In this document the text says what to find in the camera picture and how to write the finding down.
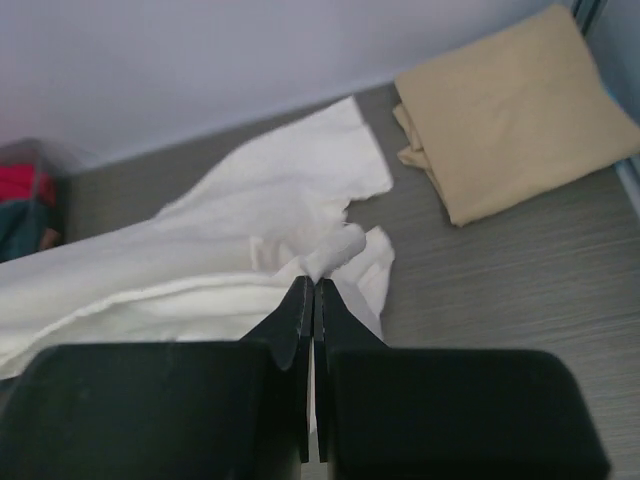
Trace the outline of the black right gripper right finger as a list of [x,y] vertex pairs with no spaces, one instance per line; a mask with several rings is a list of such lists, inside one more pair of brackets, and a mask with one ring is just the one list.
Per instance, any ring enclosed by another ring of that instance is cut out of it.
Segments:
[[314,304],[319,457],[334,479],[605,479],[580,387],[555,355],[394,348],[330,280]]

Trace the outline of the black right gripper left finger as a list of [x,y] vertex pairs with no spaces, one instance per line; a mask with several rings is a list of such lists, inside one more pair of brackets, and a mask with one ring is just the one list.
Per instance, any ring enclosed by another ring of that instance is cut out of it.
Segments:
[[5,479],[296,479],[309,459],[314,285],[237,341],[43,350],[1,412]]

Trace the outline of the white t shirt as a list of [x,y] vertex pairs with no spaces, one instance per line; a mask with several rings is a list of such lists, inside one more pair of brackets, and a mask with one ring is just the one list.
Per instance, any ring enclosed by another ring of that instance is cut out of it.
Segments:
[[57,344],[237,340],[299,276],[380,335],[395,253],[347,209],[392,186],[354,98],[260,135],[153,218],[3,264],[1,375]]

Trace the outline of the clear plastic bin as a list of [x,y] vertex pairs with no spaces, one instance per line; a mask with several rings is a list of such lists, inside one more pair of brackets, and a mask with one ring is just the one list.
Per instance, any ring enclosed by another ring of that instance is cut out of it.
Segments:
[[1,147],[1,261],[63,244],[68,172],[43,141],[26,138]]

